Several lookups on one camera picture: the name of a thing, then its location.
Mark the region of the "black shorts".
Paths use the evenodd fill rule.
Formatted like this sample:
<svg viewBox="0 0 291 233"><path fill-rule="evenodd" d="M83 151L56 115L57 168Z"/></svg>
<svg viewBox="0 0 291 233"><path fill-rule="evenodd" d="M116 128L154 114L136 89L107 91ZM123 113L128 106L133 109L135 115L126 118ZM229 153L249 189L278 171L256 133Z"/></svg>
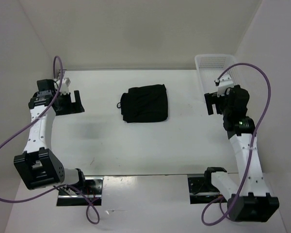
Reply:
<svg viewBox="0 0 291 233"><path fill-rule="evenodd" d="M117 108L127 123L154 123L168 118L168 96L164 84L132 87L123 93Z"/></svg>

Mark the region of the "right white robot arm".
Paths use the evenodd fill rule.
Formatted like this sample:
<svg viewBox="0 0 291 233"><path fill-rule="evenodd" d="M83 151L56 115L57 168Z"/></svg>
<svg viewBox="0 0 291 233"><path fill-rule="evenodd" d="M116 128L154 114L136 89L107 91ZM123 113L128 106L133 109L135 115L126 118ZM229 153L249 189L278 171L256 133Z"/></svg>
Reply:
<svg viewBox="0 0 291 233"><path fill-rule="evenodd" d="M204 95L207 111L223 116L223 127L233 147L240 184L236 185L222 167L208 167L203 185L218 189L227 201L227 217L236 222L267 222L279 208L279 200L267 187L257 149L257 127L247 116L249 93L239 85L228 84Z"/></svg>

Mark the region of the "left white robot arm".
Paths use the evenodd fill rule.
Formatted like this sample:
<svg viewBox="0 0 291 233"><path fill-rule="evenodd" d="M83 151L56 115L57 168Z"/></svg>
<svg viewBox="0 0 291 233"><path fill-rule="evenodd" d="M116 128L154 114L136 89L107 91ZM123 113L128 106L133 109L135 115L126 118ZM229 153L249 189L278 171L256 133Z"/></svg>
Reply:
<svg viewBox="0 0 291 233"><path fill-rule="evenodd" d="M37 81L38 92L28 106L34 123L21 155L14 157L14 166L29 190L61 183L70 185L76 194L85 192L87 181L79 168L67 169L51 150L52 125L56 116L85 111L80 93L74 91L75 101L69 92L70 79Z"/></svg>

